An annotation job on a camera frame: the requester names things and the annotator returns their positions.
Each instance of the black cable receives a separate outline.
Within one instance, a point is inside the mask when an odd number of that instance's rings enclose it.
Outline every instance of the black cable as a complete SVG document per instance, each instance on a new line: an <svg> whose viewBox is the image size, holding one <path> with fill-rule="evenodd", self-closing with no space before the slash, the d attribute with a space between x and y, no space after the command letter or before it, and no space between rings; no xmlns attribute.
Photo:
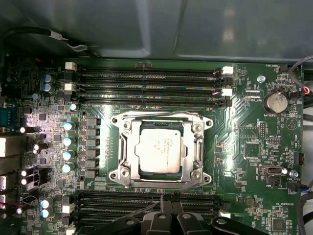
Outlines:
<svg viewBox="0 0 313 235"><path fill-rule="evenodd" d="M309 55L305 58L303 58L302 60L299 60L297 63L295 63L290 69L289 69L289 77L294 81L295 84L299 85L300 87L304 87L304 84L299 81L294 75L293 75L293 71L295 70L296 67L302 65L304 62L308 61L308 60L312 60L313 59L313 55Z"/></svg>
<svg viewBox="0 0 313 235"><path fill-rule="evenodd" d="M309 223L311 220L313 220L313 212L307 213L303 216L303 222L304 224Z"/></svg>
<svg viewBox="0 0 313 235"><path fill-rule="evenodd" d="M303 114L303 120L306 120L306 121L313 121L313 115L310 115L310 114Z"/></svg>
<svg viewBox="0 0 313 235"><path fill-rule="evenodd" d="M299 231L301 235L306 235L305 227L304 227L304 220L303 220L303 207L304 207L304 204L306 204L306 202L311 199L313 199L313 192L304 194L303 196L300 197L300 200L297 205L297 222L298 222Z"/></svg>

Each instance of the integrated circuit chip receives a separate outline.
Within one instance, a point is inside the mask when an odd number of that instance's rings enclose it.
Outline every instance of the integrated circuit chip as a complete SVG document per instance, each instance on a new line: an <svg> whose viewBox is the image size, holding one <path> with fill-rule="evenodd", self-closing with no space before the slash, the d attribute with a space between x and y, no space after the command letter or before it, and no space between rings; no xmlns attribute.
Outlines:
<svg viewBox="0 0 313 235"><path fill-rule="evenodd" d="M144 172L177 173L180 168L180 131L144 129L136 146Z"/></svg>
<svg viewBox="0 0 313 235"><path fill-rule="evenodd" d="M64 180L58 180L58 182L57 182L57 186L58 187L64 187L64 185L65 185L65 181Z"/></svg>
<svg viewBox="0 0 313 235"><path fill-rule="evenodd" d="M45 121L45 118L46 118L45 114L39 114L38 117L39 121Z"/></svg>
<svg viewBox="0 0 313 235"><path fill-rule="evenodd" d="M61 141L61 135L54 135L53 140L54 141Z"/></svg>
<svg viewBox="0 0 313 235"><path fill-rule="evenodd" d="M273 219L272 228L273 228L273 231L284 231L285 230L285 220L284 219Z"/></svg>

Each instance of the mounting screw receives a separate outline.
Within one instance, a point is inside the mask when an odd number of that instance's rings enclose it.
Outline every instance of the mounting screw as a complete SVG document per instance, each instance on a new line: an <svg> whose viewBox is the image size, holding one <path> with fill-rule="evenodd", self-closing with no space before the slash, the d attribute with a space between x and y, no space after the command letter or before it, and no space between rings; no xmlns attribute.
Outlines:
<svg viewBox="0 0 313 235"><path fill-rule="evenodd" d="M121 174L124 178L126 178L129 176L129 171L126 168L124 168L122 169Z"/></svg>
<svg viewBox="0 0 313 235"><path fill-rule="evenodd" d="M223 220L223 219L218 219L216 222L217 222L218 224L226 224L226 221Z"/></svg>
<svg viewBox="0 0 313 235"><path fill-rule="evenodd" d="M197 179L200 178L200 173L199 173L199 172L194 172L194 173L192 174L192 177L197 180Z"/></svg>
<svg viewBox="0 0 313 235"><path fill-rule="evenodd" d="M160 219L165 219L165 218L166 218L166 215L160 214L158 217L159 217Z"/></svg>
<svg viewBox="0 0 313 235"><path fill-rule="evenodd" d="M292 177L292 178L298 178L298 177L299 177L299 173L298 173L298 171L296 171L296 170L291 170L291 171L289 172L289 175L290 175L290 177Z"/></svg>
<svg viewBox="0 0 313 235"><path fill-rule="evenodd" d="M184 219L190 219L191 218L191 215L190 214L183 214L182 217Z"/></svg>
<svg viewBox="0 0 313 235"><path fill-rule="evenodd" d="M132 224L134 224L134 221L133 221L133 220L127 220L127 221L126 221L126 224L132 225Z"/></svg>
<svg viewBox="0 0 313 235"><path fill-rule="evenodd" d="M257 78L257 80L258 80L258 83L264 83L265 80L266 80L266 77L263 76L263 75L259 75L258 78Z"/></svg>
<svg viewBox="0 0 313 235"><path fill-rule="evenodd" d="M192 126L192 130L194 132L200 132L202 130L202 127L201 127L200 124L195 124L195 125Z"/></svg>
<svg viewBox="0 0 313 235"><path fill-rule="evenodd" d="M130 130L130 128L131 128L131 124L130 124L129 122L127 122L127 121L124 122L123 128L124 128L124 130L128 131L128 130Z"/></svg>

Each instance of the black ram slot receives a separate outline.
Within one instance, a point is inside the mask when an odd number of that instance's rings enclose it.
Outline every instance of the black ram slot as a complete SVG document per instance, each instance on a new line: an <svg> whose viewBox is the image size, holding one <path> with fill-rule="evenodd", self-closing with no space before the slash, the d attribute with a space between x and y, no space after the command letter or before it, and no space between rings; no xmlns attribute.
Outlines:
<svg viewBox="0 0 313 235"><path fill-rule="evenodd" d="M184 106L184 107L212 107L212 108L220 108L220 107L231 107L231 100L215 100L206 103L199 102L186 102L186 101L159 101L153 102L148 100L120 100L120 99L84 99L80 100L80 102L85 104L108 104L108 105L144 105L144 106Z"/></svg>
<svg viewBox="0 0 313 235"><path fill-rule="evenodd" d="M218 75L222 72L221 68L215 70L173 70L173 69L151 69L151 68L86 68L86 73L128 73L128 74L141 74L141 75L174 75L174 76L208 76Z"/></svg>
<svg viewBox="0 0 313 235"><path fill-rule="evenodd" d="M165 91L165 90L159 90L159 91L147 91L147 90L141 90L141 91L134 91L134 90L111 90L111 89L86 89L84 92L78 92L76 93L77 96L81 94L114 94L114 95L149 95L149 96L173 96L173 97L217 97L222 94L222 91L190 91L190 90L184 90L183 92L178 91Z"/></svg>
<svg viewBox="0 0 313 235"><path fill-rule="evenodd" d="M112 79L102 79L102 80L86 80L85 82L79 82L77 85L82 86L92 86L92 87L99 87L99 86L110 86L114 87L117 85L120 86L203 86L203 87L221 87L228 85L226 80L218 80L218 81L205 81L205 82L197 82L194 79L188 79L188 80L179 80L179 81L169 81L169 80L157 80L157 81L149 81L149 80L133 80L133 79L127 79L127 80L112 80Z"/></svg>

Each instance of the wire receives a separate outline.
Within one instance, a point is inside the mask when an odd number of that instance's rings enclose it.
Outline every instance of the wire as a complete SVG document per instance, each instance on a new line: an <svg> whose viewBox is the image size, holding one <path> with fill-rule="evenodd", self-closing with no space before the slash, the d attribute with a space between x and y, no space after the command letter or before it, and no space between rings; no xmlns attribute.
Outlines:
<svg viewBox="0 0 313 235"><path fill-rule="evenodd" d="M28 202L25 202L24 200L29 198L29 197L33 197L35 198L35 203L31 202L31 203L28 203ZM21 202L23 202L24 204L26 205L30 205L30 206L36 206L39 204L39 200L37 199L37 197L33 196L33 195L28 195L27 197L23 198L23 200L21 200Z"/></svg>
<svg viewBox="0 0 313 235"><path fill-rule="evenodd" d="M313 59L313 55L309 55L305 58L303 58L302 60L299 60L297 63L295 63L290 69L289 69L289 77L292 79L292 81L294 81L295 84L299 85L300 87L304 87L304 84L299 81L294 75L293 75L293 71L295 70L296 67L302 65L304 62L307 62L308 60L312 60Z"/></svg>
<svg viewBox="0 0 313 235"><path fill-rule="evenodd" d="M303 120L305 121L313 121L313 115L310 115L310 114L303 114Z"/></svg>
<svg viewBox="0 0 313 235"><path fill-rule="evenodd" d="M306 235L304 220L303 220L303 207L308 200L313 199L313 192L309 192L300 197L300 200L297 205L297 222L299 226L299 231L301 235Z"/></svg>
<svg viewBox="0 0 313 235"><path fill-rule="evenodd" d="M303 87L303 90L304 90L304 93L305 93L305 94L310 94L310 88L304 86L304 87Z"/></svg>
<svg viewBox="0 0 313 235"><path fill-rule="evenodd" d="M313 212L307 213L305 216L303 216L304 224L309 223L311 220L313 220Z"/></svg>
<svg viewBox="0 0 313 235"><path fill-rule="evenodd" d="M307 190L302 190L302 192L311 192L311 188L309 188Z"/></svg>

